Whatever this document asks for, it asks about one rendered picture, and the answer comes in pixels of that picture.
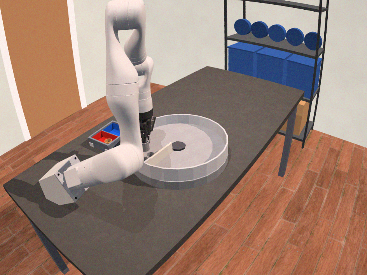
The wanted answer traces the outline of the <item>white round turntable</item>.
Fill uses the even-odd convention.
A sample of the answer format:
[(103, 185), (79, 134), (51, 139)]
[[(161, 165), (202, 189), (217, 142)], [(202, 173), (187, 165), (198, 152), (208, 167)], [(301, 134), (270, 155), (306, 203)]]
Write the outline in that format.
[(184, 190), (205, 185), (216, 179), (228, 163), (225, 129), (197, 115), (156, 117), (149, 147), (144, 156), (151, 151), (155, 154), (134, 174), (162, 189)]

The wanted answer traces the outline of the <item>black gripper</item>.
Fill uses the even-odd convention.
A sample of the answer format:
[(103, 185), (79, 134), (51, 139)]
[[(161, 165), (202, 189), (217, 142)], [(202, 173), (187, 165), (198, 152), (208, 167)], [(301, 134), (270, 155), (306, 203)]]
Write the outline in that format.
[[(156, 117), (153, 117), (153, 109), (139, 113), (140, 132), (143, 143), (150, 143), (150, 132), (153, 131)], [(143, 134), (144, 133), (144, 134)]]

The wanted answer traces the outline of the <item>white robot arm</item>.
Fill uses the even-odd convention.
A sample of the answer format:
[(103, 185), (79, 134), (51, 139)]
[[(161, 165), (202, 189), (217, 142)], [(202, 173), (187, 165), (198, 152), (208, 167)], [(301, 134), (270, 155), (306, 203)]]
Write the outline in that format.
[[(133, 30), (124, 51), (118, 31)], [(150, 80), (154, 67), (145, 47), (146, 11), (143, 0), (113, 0), (105, 9), (106, 99), (116, 118), (120, 145), (75, 165), (64, 173), (67, 187), (81, 190), (123, 180), (139, 171), (144, 156), (139, 113), (150, 111)], [(138, 76), (144, 77), (138, 80)]]

